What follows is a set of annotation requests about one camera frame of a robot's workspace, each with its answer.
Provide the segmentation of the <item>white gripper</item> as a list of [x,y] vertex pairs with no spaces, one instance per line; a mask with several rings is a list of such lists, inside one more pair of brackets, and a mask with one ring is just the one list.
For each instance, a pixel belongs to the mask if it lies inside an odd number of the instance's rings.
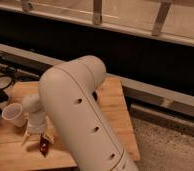
[[[31,136],[31,134],[42,134],[45,132],[47,128],[47,124],[45,122],[37,124],[37,123],[31,123],[28,122],[27,123],[27,132],[24,134],[22,142],[21,142],[21,146],[23,146],[26,141],[29,139],[29,137]],[[46,131],[43,134],[43,137],[48,140],[51,144],[54,143],[54,135],[50,132],[50,131]]]

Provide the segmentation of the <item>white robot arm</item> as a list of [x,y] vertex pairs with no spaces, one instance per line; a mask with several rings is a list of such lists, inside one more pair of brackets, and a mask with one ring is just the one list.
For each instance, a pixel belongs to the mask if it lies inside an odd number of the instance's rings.
[[48,69],[38,92],[22,100],[29,131],[49,118],[81,171],[138,171],[93,93],[106,77],[104,63],[84,56]]

